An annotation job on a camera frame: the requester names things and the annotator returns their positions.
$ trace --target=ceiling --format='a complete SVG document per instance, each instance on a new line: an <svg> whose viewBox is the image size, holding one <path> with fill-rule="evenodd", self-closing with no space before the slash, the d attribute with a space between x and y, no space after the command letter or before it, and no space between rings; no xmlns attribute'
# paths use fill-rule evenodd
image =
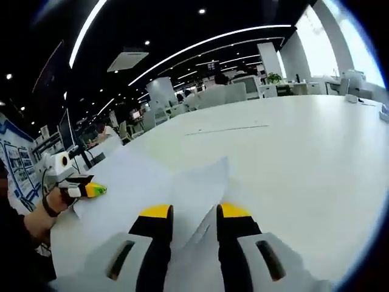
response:
<svg viewBox="0 0 389 292"><path fill-rule="evenodd" d="M260 42L257 40L259 38L272 41L279 49L294 32L294 24L306 6L315 1L241 0L239 5L227 5L222 0L107 0L78 51L66 101L62 97L47 100L32 96L32 88L61 40L64 40L66 55L70 58L78 33L98 1L29 0L23 4L23 9L15 1L8 2L1 9L1 21L4 22L1 27L8 40L6 54L2 55L4 66L1 73L4 78L0 78L1 100L7 105L1 110L24 131L37 137L40 127L56 125L60 120L58 111L39 107L43 100L51 103L48 107L69 107L73 123L84 117L90 120L112 98L115 101L102 115L108 113L108 109L113 109L116 103L129 110L136 108L139 106L137 99L146 93L145 86L150 79L169 76L173 85L181 80L190 81L192 77L196 78L196 74L180 80L178 78L195 71L198 63L258 54L256 43ZM198 13L201 8L206 9L203 15ZM164 62L128 86L155 64L200 41L248 27L274 24L290 24L292 27L251 30L209 41ZM150 45L145 45L146 40L150 41ZM149 54L132 69L107 72L124 47L137 48ZM258 60L253 57L245 61ZM7 80L6 74L13 74L13 78Z"/></svg>

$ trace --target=person's arm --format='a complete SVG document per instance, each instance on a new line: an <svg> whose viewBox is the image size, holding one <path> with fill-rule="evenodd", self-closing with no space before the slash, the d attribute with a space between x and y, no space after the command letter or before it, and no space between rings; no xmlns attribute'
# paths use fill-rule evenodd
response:
<svg viewBox="0 0 389 292"><path fill-rule="evenodd" d="M67 204L63 202L59 188L54 188L47 195L49 207L56 213L67 209ZM36 205L36 209L24 217L24 226L34 239L35 243L41 243L45 234L54 225L56 218L50 217L43 207L42 201Z"/></svg>

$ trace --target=potted plant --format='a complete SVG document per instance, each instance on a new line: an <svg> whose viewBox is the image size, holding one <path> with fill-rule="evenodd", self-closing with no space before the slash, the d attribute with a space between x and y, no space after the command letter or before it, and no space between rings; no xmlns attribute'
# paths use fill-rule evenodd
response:
<svg viewBox="0 0 389 292"><path fill-rule="evenodd" d="M267 75L267 81L269 83L279 83L282 81L282 78L277 73L269 73Z"/></svg>

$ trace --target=table surface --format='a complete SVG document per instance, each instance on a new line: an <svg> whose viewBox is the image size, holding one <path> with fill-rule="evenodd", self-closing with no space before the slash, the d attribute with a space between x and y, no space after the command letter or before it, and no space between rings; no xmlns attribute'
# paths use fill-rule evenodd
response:
<svg viewBox="0 0 389 292"><path fill-rule="evenodd" d="M297 251L315 277L338 282L369 245L389 185L389 126L380 103L366 103L249 100L177 116L126 147L173 171L228 156L235 186L228 199ZM70 211L51 242L58 276L82 268L93 248Z"/></svg>

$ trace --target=computer monitor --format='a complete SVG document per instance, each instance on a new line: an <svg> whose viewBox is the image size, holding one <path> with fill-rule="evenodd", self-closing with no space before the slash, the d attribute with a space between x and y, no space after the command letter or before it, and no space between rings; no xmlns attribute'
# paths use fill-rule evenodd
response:
<svg viewBox="0 0 389 292"><path fill-rule="evenodd" d="M58 125L58 132L60 133L62 145L65 151L69 151L75 147L74 133L71 127L68 109L66 109L61 122Z"/></svg>
<svg viewBox="0 0 389 292"><path fill-rule="evenodd" d="M140 113L138 111L136 111L135 113L133 113L133 119L137 119L140 117Z"/></svg>

